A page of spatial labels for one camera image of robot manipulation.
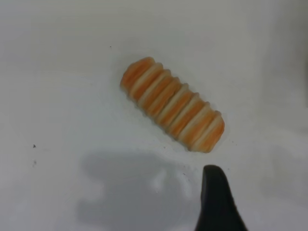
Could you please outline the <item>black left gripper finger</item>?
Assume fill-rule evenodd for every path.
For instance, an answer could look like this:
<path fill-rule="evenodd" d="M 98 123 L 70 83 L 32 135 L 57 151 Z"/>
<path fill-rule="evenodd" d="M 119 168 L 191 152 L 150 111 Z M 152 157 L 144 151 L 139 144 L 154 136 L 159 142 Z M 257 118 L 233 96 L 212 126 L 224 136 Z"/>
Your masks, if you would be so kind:
<path fill-rule="evenodd" d="M 201 211 L 196 231 L 246 231 L 224 171 L 216 165 L 203 168 Z"/>

